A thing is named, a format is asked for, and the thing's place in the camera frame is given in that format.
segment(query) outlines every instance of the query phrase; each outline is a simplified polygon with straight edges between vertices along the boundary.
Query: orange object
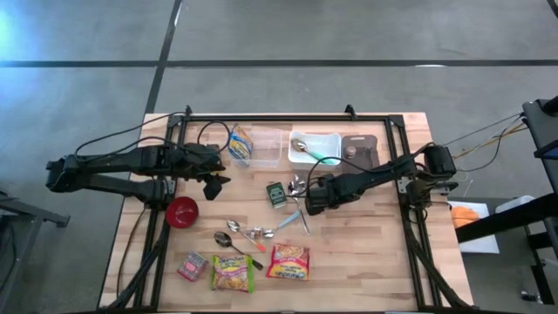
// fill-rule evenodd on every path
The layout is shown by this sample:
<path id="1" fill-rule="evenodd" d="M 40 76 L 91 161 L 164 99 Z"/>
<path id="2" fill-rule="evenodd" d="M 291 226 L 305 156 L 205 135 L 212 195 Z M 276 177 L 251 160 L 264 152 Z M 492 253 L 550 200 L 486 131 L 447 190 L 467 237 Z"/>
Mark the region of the orange object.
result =
<path id="1" fill-rule="evenodd" d="M 470 208 L 456 206 L 452 208 L 453 226 L 457 229 L 480 219 L 479 214 Z"/>

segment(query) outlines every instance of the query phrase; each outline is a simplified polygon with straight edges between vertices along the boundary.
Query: plastic container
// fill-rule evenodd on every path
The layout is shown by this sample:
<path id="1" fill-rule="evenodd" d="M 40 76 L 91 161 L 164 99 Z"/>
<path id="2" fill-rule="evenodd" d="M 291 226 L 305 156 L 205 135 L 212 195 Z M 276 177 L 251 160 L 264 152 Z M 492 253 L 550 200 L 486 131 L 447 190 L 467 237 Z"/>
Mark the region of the plastic container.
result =
<path id="1" fill-rule="evenodd" d="M 278 167 L 282 155 L 282 130 L 267 127 L 251 127 L 244 130 L 254 143 L 249 160 L 232 159 L 237 167 Z"/>
<path id="2" fill-rule="evenodd" d="M 297 152 L 295 148 L 290 145 L 290 140 L 299 139 L 306 143 L 306 146 L 311 152 L 316 152 L 326 157 L 341 158 L 341 135 L 339 133 L 332 133 L 327 135 L 320 134 L 306 134 L 298 131 L 291 131 L 289 136 L 289 162 L 295 170 L 310 170 L 316 164 L 316 158 L 310 156 L 305 152 Z M 332 165 L 320 163 L 316 167 L 316 171 L 332 171 L 339 166 L 340 160 L 331 160 Z"/>
<path id="3" fill-rule="evenodd" d="M 506 211 L 506 210 L 509 210 L 509 209 L 512 209 L 514 207 L 518 207 L 518 206 L 523 205 L 525 203 L 529 203 L 532 200 L 534 200 L 533 196 L 523 195 L 522 197 L 518 197 L 514 200 L 511 200 L 511 201 L 508 201 L 508 202 L 505 202 L 505 203 L 499 205 L 496 208 L 496 214 L 501 213 L 501 212 Z"/>

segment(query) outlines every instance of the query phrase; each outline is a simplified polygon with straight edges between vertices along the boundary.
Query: gray floor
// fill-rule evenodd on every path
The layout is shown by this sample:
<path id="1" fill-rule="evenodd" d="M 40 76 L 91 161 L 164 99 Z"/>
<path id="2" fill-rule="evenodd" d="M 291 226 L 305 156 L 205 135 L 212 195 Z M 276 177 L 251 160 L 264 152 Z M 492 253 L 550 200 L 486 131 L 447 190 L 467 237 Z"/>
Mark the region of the gray floor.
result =
<path id="1" fill-rule="evenodd" d="M 0 3 L 0 60 L 156 60 L 173 0 Z M 558 57 L 558 18 L 545 0 L 195 0 L 181 8 L 170 59 Z M 13 313 L 86 311 L 96 306 L 122 198 L 56 195 L 44 165 L 80 143 L 141 121 L 155 70 L 0 68 L 0 188 L 70 214 L 67 229 L 41 231 Z M 521 104 L 558 93 L 558 67 L 167 69 L 157 113 L 427 112 L 444 143 Z M 498 128 L 452 144 L 457 152 Z M 106 152 L 132 132 L 88 148 Z M 494 147 L 458 165 L 488 161 Z M 456 196 L 514 197 L 550 191 L 528 133 L 502 142 L 486 169 L 459 174 Z M 515 240 L 499 238 L 503 247 Z M 517 256 L 527 250 L 518 246 Z M 532 286 L 521 258 L 465 257 L 475 303 L 542 312 L 517 300 Z M 498 273 L 491 279 L 488 270 Z"/>

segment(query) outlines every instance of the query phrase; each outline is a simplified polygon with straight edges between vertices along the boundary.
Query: wooden table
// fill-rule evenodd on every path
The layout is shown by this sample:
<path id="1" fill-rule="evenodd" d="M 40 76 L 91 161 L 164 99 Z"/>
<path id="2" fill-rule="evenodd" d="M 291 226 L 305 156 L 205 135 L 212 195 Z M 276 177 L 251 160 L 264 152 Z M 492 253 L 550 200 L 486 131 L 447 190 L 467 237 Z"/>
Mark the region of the wooden table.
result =
<path id="1" fill-rule="evenodd" d="M 411 151 L 432 140 L 424 113 L 402 113 Z M 158 117 L 148 114 L 146 120 Z M 144 126 L 141 137 L 164 137 L 167 119 Z M 205 123 L 188 123 L 186 142 L 195 142 Z M 293 171 L 287 159 L 289 132 L 340 133 L 344 135 L 374 134 L 378 137 L 380 163 L 389 160 L 385 128 L 379 122 L 257 122 L 241 123 L 244 128 L 266 126 L 281 129 L 283 133 L 282 159 L 277 168 L 240 169 L 231 165 L 228 152 L 222 159 L 227 170 L 222 175 L 232 178 L 215 201 L 206 201 L 203 184 L 179 181 L 177 196 L 194 198 L 200 208 L 200 217 L 192 228 L 172 229 L 167 250 L 164 277 L 160 292 L 159 311 L 405 311 L 416 310 L 411 273 L 405 249 L 404 233 L 394 182 L 370 189 L 360 201 L 345 204 L 316 216 L 307 216 L 311 236 L 303 233 L 299 221 L 277 233 L 272 241 L 264 242 L 267 253 L 260 253 L 241 235 L 229 232 L 228 218 L 246 226 L 274 227 L 296 210 L 296 204 L 272 209 L 265 186 L 280 181 L 286 187 Z M 212 125 L 201 137 L 203 143 L 226 141 L 226 132 L 220 125 Z M 159 144 L 156 140 L 142 145 Z M 132 180 L 145 178 L 132 175 Z M 115 298 L 116 280 L 120 261 L 133 224 L 143 205 L 134 198 L 126 198 L 119 221 L 111 261 L 106 273 L 100 305 L 108 305 Z M 461 298 L 472 304 L 471 291 L 459 245 L 453 229 L 450 212 L 444 204 L 428 209 L 426 221 L 434 262 L 446 281 Z M 146 234 L 149 209 L 142 216 L 133 238 L 123 270 L 121 289 L 132 278 L 140 265 Z M 196 283 L 190 283 L 176 270 L 190 250 L 200 252 L 207 259 L 211 255 L 233 256 L 232 249 L 220 248 L 213 239 L 215 231 L 226 231 L 235 246 L 253 255 L 264 265 L 264 271 L 255 270 L 255 292 L 211 291 L 206 270 Z M 274 243 L 289 243 L 310 248 L 310 280 L 266 278 L 270 252 Z M 427 295 L 424 269 L 421 278 Z M 145 302 L 151 296 L 154 267 L 147 277 Z"/>

